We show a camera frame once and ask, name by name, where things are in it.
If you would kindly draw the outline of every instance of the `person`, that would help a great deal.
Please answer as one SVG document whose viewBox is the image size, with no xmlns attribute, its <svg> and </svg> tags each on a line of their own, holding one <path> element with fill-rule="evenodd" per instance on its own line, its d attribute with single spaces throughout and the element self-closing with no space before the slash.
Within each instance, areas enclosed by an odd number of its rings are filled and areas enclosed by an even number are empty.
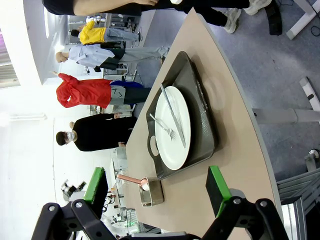
<svg viewBox="0 0 320 240">
<path fill-rule="evenodd" d="M 46 9 L 55 15 L 87 16 L 93 13 L 111 13 L 141 16 L 142 12 L 157 9 L 175 9 L 186 14 L 194 8 L 209 24 L 224 27 L 233 33 L 237 20 L 244 9 L 249 15 L 256 14 L 272 0 L 182 0 L 173 4 L 170 0 L 42 0 Z M 223 14 L 212 8 L 232 8 Z"/>
<path fill-rule="evenodd" d="M 164 61 L 169 47 L 101 48 L 99 44 L 77 45 L 69 52 L 57 52 L 55 59 L 64 63 L 68 59 L 77 64 L 92 68 L 116 70 L 118 64 L 140 62 L 143 60 Z"/>
<path fill-rule="evenodd" d="M 80 42 L 85 44 L 96 44 L 118 41 L 140 41 L 141 33 L 132 33 L 116 28 L 94 27 L 95 21 L 92 20 L 86 25 L 71 30 L 71 36 L 78 37 Z"/>
<path fill-rule="evenodd" d="M 132 105 L 144 103 L 151 88 L 110 85 L 106 79 L 89 79 L 79 81 L 73 76 L 53 72 L 63 82 L 56 89 L 59 103 L 65 108 L 77 105 L 98 105 L 106 108 L 112 105 Z"/>
<path fill-rule="evenodd" d="M 71 131 L 59 131 L 56 136 L 58 145 L 74 142 L 83 152 L 125 147 L 137 118 L 121 117 L 121 113 L 97 114 L 70 122 Z"/>
</svg>

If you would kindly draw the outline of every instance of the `person in light blue shirt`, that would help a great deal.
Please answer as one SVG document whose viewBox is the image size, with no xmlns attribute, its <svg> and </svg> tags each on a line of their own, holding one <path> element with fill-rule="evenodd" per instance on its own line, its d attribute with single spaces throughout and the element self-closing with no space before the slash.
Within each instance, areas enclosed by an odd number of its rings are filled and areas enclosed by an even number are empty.
<svg viewBox="0 0 320 240">
<path fill-rule="evenodd" d="M 55 59 L 64 63 L 68 59 L 92 68 L 115 70 L 118 64 L 128 64 L 143 60 L 160 60 L 163 63 L 169 47 L 101 48 L 100 44 L 77 45 L 69 52 L 57 52 Z"/>
</svg>

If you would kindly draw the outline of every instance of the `white sneaker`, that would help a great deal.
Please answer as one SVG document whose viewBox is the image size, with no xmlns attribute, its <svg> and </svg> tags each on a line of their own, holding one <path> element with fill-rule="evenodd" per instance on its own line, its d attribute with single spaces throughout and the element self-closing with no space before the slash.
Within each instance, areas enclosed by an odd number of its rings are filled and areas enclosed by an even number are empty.
<svg viewBox="0 0 320 240">
<path fill-rule="evenodd" d="M 249 15 L 255 15 L 260 9 L 268 6 L 272 0 L 249 0 L 250 6 L 244 8 L 245 12 Z"/>
<path fill-rule="evenodd" d="M 237 28 L 237 21 L 241 15 L 241 9 L 231 8 L 226 11 L 224 15 L 227 16 L 228 20 L 223 28 L 228 34 L 232 34 Z"/>
</svg>

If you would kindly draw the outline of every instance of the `person in yellow shirt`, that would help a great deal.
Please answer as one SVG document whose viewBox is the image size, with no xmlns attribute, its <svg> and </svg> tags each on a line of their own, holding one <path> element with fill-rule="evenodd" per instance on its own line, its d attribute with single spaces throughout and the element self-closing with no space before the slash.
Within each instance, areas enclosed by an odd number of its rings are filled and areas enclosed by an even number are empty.
<svg viewBox="0 0 320 240">
<path fill-rule="evenodd" d="M 127 32 L 116 28 L 94 27 L 95 21 L 92 20 L 78 29 L 71 30 L 71 35 L 78 37 L 83 45 L 97 44 L 118 41 L 141 41 L 141 34 Z"/>
</svg>

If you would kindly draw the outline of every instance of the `face mask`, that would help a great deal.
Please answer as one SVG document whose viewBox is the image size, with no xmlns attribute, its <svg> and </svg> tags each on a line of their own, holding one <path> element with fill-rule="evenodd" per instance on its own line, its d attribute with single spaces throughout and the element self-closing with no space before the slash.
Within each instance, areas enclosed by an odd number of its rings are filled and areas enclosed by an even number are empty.
<svg viewBox="0 0 320 240">
<path fill-rule="evenodd" d="M 68 131 L 66 133 L 66 137 L 68 138 L 69 142 L 72 142 L 75 139 L 75 134 L 72 131 Z"/>
</svg>

